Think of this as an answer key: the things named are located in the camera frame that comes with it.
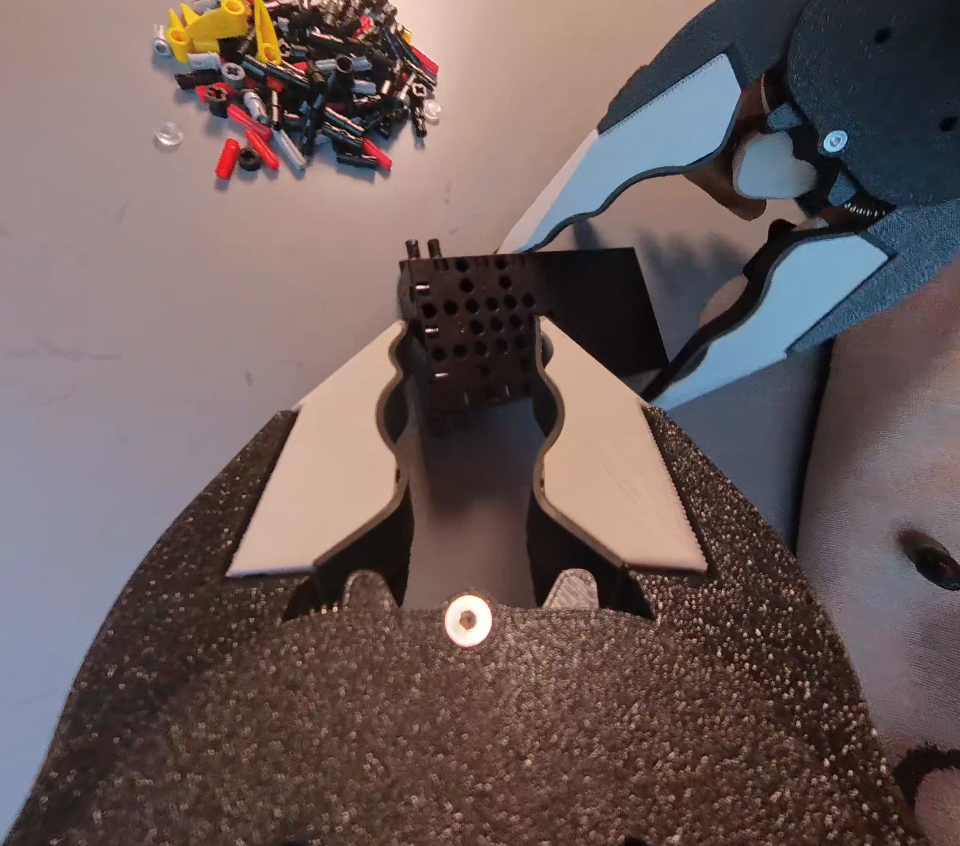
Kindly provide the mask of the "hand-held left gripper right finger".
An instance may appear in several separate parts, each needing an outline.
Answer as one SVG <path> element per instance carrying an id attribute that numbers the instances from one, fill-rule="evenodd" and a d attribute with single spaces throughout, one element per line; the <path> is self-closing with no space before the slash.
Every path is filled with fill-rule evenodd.
<path id="1" fill-rule="evenodd" d="M 601 609 L 652 619 L 648 577 L 710 576 L 646 401 L 546 317 L 535 322 L 534 458 L 526 549 L 545 607 L 564 574 Z"/>

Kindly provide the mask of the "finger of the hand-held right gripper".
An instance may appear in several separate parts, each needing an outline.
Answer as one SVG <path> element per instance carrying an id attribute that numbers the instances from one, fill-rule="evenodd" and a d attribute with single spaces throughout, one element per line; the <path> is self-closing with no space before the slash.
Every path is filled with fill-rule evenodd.
<path id="1" fill-rule="evenodd" d="M 637 183 L 678 175 L 726 143 L 742 87 L 726 54 L 606 129 L 593 130 L 510 229 L 497 252 L 539 250 L 575 223 L 599 216 Z"/>
<path id="2" fill-rule="evenodd" d="M 890 259 L 855 231 L 771 234 L 745 271 L 708 301 L 697 331 L 649 383 L 649 403 L 676 408 L 786 360 Z"/>

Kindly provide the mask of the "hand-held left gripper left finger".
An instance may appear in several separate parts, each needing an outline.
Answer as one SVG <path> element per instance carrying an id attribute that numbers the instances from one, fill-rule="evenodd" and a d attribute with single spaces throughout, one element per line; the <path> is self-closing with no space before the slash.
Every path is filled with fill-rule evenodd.
<path id="1" fill-rule="evenodd" d="M 225 573 L 299 577 L 288 617 L 342 602 L 361 572 L 404 602 L 415 530 L 401 450 L 409 340 L 406 324 L 389 325 L 294 407 Z"/>

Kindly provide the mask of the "black perforated building block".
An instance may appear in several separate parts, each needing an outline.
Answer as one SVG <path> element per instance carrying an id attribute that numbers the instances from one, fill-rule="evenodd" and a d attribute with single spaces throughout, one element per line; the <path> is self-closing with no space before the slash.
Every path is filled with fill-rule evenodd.
<path id="1" fill-rule="evenodd" d="M 668 362 L 631 248 L 405 255 L 397 296 L 411 337 L 406 368 L 433 435 L 533 395 L 542 318 L 620 379 L 655 374 Z"/>

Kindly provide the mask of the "pile of small building pieces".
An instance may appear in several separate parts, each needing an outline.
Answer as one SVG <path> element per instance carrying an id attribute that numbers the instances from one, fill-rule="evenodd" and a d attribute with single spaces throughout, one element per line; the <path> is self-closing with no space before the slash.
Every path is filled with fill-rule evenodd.
<path id="1" fill-rule="evenodd" d="M 438 101 L 439 66 L 392 0 L 187 0 L 150 45 L 177 88 L 226 125 L 221 188 L 237 172 L 302 176 L 322 145 L 336 167 L 387 175 L 396 134 L 410 127 L 421 143 L 436 125 L 422 103 Z"/>

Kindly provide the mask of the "grey desk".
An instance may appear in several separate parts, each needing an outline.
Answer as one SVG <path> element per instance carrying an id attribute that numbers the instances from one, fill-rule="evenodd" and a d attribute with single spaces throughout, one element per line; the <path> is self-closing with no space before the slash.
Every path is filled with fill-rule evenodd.
<path id="1" fill-rule="evenodd" d="M 425 143 L 225 188 L 227 130 L 151 46 L 186 1 L 2 0 L 2 834 L 131 572 L 392 322 L 405 240 L 496 250 L 714 0 L 392 0 L 439 66 Z"/>

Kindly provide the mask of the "person's right hand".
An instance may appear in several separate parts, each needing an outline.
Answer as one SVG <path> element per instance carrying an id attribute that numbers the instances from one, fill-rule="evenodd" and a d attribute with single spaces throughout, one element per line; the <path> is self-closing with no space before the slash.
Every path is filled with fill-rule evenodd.
<path id="1" fill-rule="evenodd" d="M 734 216 L 746 221 L 761 217 L 766 200 L 750 199 L 739 194 L 734 186 L 734 158 L 738 144 L 761 129 L 769 114 L 764 98 L 763 78 L 747 86 L 741 93 L 736 116 L 724 147 L 709 161 L 686 170 L 683 177 L 705 192 L 714 202 Z"/>

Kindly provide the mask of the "person's beige hoodie torso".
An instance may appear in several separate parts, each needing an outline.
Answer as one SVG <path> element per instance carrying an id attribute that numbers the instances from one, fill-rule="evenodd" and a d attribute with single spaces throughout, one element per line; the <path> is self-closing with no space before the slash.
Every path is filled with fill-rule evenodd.
<path id="1" fill-rule="evenodd" d="M 783 537 L 846 644 L 931 844 L 958 844 L 959 593 L 897 537 L 959 552 L 958 260 L 822 350 L 672 409 Z"/>

